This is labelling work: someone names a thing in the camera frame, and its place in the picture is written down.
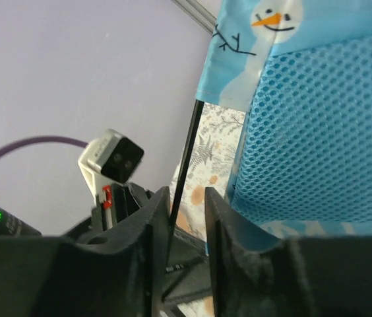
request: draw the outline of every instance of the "red clip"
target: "red clip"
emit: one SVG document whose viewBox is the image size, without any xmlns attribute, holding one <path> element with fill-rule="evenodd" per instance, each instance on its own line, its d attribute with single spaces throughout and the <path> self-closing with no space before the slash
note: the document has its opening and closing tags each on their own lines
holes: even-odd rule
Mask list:
<svg viewBox="0 0 372 317">
<path fill-rule="evenodd" d="M 106 194 L 106 200 L 104 200 L 103 205 L 104 208 L 110 208 L 113 205 L 113 195 L 111 194 L 111 186 L 106 185 L 102 188 L 104 193 Z"/>
</svg>

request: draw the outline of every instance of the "light blue fabric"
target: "light blue fabric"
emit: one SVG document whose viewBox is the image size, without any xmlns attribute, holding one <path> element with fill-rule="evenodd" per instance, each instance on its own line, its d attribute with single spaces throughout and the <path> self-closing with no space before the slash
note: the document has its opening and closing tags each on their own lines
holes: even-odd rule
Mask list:
<svg viewBox="0 0 372 317">
<path fill-rule="evenodd" d="M 372 0 L 223 0 L 196 97 L 248 111 L 268 56 L 369 34 Z"/>
<path fill-rule="evenodd" d="M 269 57 L 232 207 L 266 230 L 372 234 L 372 36 Z"/>
</svg>

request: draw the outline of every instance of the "metal rod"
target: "metal rod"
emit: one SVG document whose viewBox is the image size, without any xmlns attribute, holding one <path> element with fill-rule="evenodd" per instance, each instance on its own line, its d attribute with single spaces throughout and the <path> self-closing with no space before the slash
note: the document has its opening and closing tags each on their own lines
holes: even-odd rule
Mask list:
<svg viewBox="0 0 372 317">
<path fill-rule="evenodd" d="M 174 191 L 173 207 L 171 209 L 169 226 L 170 235 L 168 236 L 168 250 L 167 250 L 167 261 L 170 258 L 171 241 L 173 240 L 175 222 L 177 220 L 177 214 L 179 213 L 181 195 L 183 194 L 183 188 L 185 187 L 187 169 L 189 168 L 189 163 L 191 161 L 193 145 L 195 144 L 195 139 L 197 138 L 198 126 L 201 120 L 202 110 L 204 109 L 205 103 L 200 100 L 195 101 L 195 107 L 193 108 L 191 124 L 187 132 L 186 144 L 183 150 L 183 156 L 181 158 L 179 176 L 177 177 L 177 184 Z"/>
<path fill-rule="evenodd" d="M 186 317 L 179 307 L 167 308 L 163 310 L 167 317 Z"/>
<path fill-rule="evenodd" d="M 197 0 L 173 0 L 173 2 L 212 34 L 216 19 Z"/>
</svg>

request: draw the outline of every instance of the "blue mesh pocket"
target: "blue mesh pocket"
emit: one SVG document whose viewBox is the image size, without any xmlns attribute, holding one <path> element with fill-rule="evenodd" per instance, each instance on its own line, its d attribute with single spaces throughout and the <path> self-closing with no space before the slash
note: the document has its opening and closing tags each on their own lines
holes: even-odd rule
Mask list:
<svg viewBox="0 0 372 317">
<path fill-rule="evenodd" d="M 372 232 L 372 36 L 270 57 L 246 129 L 234 209 L 268 231 Z"/>
</svg>

